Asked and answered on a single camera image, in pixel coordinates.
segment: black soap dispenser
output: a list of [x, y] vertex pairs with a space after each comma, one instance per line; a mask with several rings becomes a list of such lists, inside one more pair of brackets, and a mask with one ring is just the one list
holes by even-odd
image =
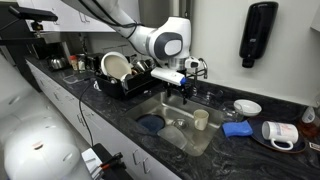
[[239, 53], [243, 67], [252, 68], [254, 61], [263, 56], [278, 6], [276, 2], [259, 2], [249, 7]]

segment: white mug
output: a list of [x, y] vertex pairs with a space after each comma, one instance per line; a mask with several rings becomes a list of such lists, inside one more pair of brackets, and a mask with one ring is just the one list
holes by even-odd
[[[299, 138], [298, 130], [294, 125], [270, 121], [263, 123], [262, 135], [264, 139], [271, 141], [273, 147], [280, 150], [291, 150]], [[288, 143], [289, 147], [280, 147], [275, 142]]]
[[209, 113], [203, 109], [195, 110], [193, 113], [194, 127], [203, 131], [208, 123]]

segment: black dish rack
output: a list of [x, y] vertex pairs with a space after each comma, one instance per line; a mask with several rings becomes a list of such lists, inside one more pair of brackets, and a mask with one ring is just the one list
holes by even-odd
[[111, 82], [110, 77], [105, 75], [95, 74], [95, 77], [101, 91], [116, 99], [128, 99], [161, 82], [151, 76], [152, 70], [153, 69], [149, 69], [129, 79], [127, 81], [128, 90], [122, 87], [119, 79], [116, 79], [117, 82], [115, 83]]

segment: white cabinet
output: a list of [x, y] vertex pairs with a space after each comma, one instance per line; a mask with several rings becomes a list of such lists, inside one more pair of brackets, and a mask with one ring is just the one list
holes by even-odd
[[[58, 16], [57, 22], [42, 22], [44, 31], [114, 32], [96, 19], [88, 17], [61, 0], [17, 0], [19, 6], [51, 11]], [[136, 21], [140, 21], [138, 0], [119, 0], [120, 7]]]
[[79, 102], [79, 100], [32, 64], [28, 63], [28, 65], [43, 93], [90, 144], [91, 140], [89, 132], [81, 116], [80, 110], [76, 106], [76, 101]]
[[[79, 100], [32, 64], [27, 63], [46, 96], [84, 139], [91, 143], [87, 127], [80, 114]], [[85, 104], [81, 106], [94, 144], [101, 143], [111, 154], [121, 152], [122, 160], [127, 166], [126, 171], [132, 178], [137, 180], [180, 179], [88, 106]]]

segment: white wall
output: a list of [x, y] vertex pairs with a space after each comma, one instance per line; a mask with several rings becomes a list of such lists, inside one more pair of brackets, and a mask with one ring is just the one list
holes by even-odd
[[320, 93], [320, 32], [310, 28], [319, 0], [276, 0], [278, 14], [264, 56], [242, 68], [240, 42], [256, 0], [195, 1], [192, 55], [209, 66], [210, 83], [315, 105]]

